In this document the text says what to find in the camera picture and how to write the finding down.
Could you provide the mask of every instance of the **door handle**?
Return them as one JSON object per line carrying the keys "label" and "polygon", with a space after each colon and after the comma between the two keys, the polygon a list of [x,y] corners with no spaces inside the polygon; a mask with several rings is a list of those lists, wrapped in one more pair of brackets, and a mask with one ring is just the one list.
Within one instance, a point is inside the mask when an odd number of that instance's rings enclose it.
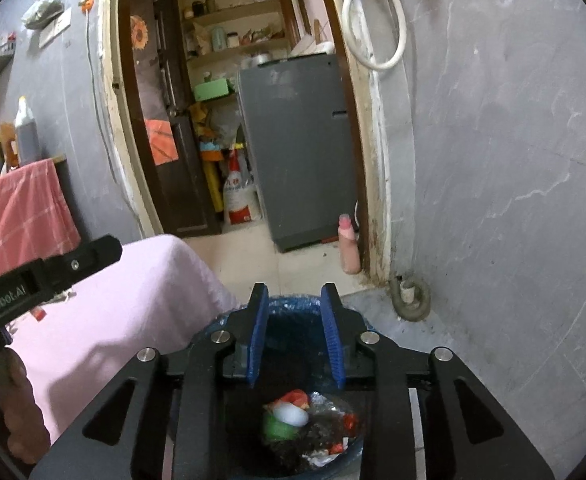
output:
{"label": "door handle", "polygon": [[166,111],[168,112],[169,117],[171,119],[174,119],[176,117],[181,117],[181,116],[183,116],[186,113],[186,110],[183,110],[181,108],[177,108],[175,106],[169,106],[169,107],[167,107],[166,108]]}

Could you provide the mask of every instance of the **hand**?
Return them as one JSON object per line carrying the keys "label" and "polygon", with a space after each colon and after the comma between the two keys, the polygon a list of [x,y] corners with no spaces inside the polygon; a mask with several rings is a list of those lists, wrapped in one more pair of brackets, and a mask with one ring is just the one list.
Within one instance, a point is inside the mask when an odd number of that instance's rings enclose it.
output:
{"label": "hand", "polygon": [[24,363],[13,350],[5,348],[2,352],[10,379],[8,384],[0,385],[0,409],[10,432],[8,448],[15,458],[35,464],[50,449],[50,434],[35,403]]}

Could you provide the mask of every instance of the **silver screw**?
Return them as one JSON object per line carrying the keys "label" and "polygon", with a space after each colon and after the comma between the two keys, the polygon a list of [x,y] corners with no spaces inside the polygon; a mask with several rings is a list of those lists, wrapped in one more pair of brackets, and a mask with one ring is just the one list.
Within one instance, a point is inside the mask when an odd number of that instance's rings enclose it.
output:
{"label": "silver screw", "polygon": [[227,332],[226,330],[218,330],[214,332],[211,336],[211,341],[213,343],[226,343],[231,338],[231,333]]}
{"label": "silver screw", "polygon": [[453,359],[453,352],[444,346],[436,348],[433,354],[438,361],[451,361]]}
{"label": "silver screw", "polygon": [[137,353],[137,358],[143,363],[148,363],[155,359],[156,355],[157,352],[153,348],[144,348]]}
{"label": "silver screw", "polygon": [[375,345],[375,343],[379,342],[379,334],[375,332],[364,332],[359,338],[367,345]]}

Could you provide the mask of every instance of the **wooden door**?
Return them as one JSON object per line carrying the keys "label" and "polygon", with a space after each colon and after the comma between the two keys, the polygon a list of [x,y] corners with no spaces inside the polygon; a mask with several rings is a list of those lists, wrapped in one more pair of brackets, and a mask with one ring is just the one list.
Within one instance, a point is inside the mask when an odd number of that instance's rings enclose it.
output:
{"label": "wooden door", "polygon": [[173,0],[130,0],[130,13],[138,93],[166,202],[164,230],[180,237],[218,234],[221,227],[186,112],[177,8]]}

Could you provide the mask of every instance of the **gray wall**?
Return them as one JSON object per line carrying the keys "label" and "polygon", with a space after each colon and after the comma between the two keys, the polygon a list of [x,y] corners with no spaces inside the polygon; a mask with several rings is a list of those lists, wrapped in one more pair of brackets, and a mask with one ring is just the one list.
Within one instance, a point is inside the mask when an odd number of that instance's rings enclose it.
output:
{"label": "gray wall", "polygon": [[[586,6],[402,1],[409,46],[381,77],[396,269],[564,478],[586,452]],[[363,5],[388,56],[387,4]]]}
{"label": "gray wall", "polygon": [[[39,49],[39,33],[26,30],[21,21],[33,0],[0,3],[0,36],[17,32],[15,59],[0,77],[0,122],[13,122],[18,99],[25,95],[44,153],[68,157],[58,172],[82,237],[113,234],[123,243],[131,242],[139,239],[140,233],[113,183],[100,140],[90,90],[86,22],[77,6],[79,1],[64,0],[66,8],[73,8],[71,27],[43,50]],[[96,6],[90,15],[90,44],[96,77],[101,80],[97,10]]]}

